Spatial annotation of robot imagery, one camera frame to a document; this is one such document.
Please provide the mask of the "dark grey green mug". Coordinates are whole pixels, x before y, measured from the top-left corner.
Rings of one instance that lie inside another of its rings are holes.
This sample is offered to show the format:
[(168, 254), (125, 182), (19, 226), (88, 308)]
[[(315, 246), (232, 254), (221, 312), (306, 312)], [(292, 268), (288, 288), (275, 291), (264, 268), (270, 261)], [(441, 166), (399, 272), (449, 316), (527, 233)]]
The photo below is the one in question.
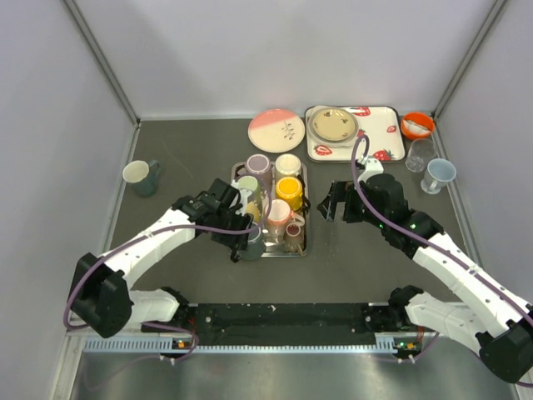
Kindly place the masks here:
[(262, 257), (266, 251), (266, 244), (264, 242), (263, 231), (261, 227), (254, 222), (252, 230), (248, 234), (247, 248), (239, 252), (241, 260), (255, 261)]

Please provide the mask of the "pale yellow mug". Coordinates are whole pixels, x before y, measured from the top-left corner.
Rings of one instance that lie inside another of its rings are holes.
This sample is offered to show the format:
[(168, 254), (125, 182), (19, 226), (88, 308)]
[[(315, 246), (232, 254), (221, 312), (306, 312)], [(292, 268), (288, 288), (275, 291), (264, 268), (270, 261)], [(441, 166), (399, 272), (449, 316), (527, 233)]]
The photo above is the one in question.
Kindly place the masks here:
[(262, 206), (256, 202), (250, 202), (246, 206), (246, 213), (252, 215), (253, 222), (258, 224), (262, 219)]

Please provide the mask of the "orange yellow mug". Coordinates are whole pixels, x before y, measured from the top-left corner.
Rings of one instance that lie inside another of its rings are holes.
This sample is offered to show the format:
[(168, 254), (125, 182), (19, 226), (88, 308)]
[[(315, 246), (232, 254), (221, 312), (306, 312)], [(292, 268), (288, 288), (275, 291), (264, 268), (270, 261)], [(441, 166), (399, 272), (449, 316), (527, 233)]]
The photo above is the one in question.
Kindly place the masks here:
[(283, 177), (276, 183), (276, 197), (284, 200), (293, 211), (303, 206), (303, 186), (297, 177)]

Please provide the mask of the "pink white mug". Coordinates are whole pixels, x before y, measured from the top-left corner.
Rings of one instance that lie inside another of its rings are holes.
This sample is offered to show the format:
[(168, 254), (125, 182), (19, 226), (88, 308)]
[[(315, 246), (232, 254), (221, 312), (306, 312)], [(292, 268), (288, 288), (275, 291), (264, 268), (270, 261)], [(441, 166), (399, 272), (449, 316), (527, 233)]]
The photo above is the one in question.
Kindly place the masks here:
[(291, 223), (303, 227), (305, 222), (305, 218), (295, 212), (286, 201), (275, 199), (271, 202), (264, 233), (267, 238), (278, 238), (285, 234), (286, 227)]

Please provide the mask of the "dark brown patterned cup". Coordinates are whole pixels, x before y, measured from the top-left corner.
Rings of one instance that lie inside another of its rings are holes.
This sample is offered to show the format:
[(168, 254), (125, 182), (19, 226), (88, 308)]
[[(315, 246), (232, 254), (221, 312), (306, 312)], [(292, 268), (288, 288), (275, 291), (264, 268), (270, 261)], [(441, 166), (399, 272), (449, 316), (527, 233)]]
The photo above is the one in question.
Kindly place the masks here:
[(299, 253), (303, 252), (304, 236), (302, 228), (296, 223), (290, 223), (286, 226), (284, 234), (284, 245), (287, 252)]

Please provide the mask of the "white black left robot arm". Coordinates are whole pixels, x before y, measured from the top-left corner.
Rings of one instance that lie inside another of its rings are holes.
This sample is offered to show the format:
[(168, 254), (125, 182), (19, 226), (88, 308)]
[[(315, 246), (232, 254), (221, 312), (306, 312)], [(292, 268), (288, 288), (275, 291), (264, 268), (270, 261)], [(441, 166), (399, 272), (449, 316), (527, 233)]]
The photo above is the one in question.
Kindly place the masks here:
[(166, 255), (203, 233), (236, 258), (252, 230), (244, 201), (237, 184), (216, 179), (208, 190), (178, 198), (123, 245), (100, 256), (85, 254), (75, 268), (68, 309), (102, 338), (143, 323), (163, 323), (174, 331), (184, 328), (189, 312), (176, 290), (139, 291), (134, 285)]

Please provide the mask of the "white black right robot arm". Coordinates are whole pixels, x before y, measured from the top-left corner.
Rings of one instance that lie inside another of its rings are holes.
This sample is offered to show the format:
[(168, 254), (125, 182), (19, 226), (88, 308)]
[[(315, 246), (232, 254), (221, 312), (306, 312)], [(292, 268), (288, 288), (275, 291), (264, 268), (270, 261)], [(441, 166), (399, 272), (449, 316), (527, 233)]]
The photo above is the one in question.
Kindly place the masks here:
[(344, 203), (346, 223), (366, 222), (414, 263), (444, 283), (464, 308), (417, 287), (395, 290), (388, 317), (400, 330), (427, 327), (467, 347), (499, 379), (520, 383), (532, 369), (532, 305), (503, 288), (424, 212), (409, 207), (402, 185), (387, 173), (358, 182), (333, 182), (317, 209), (327, 220)]

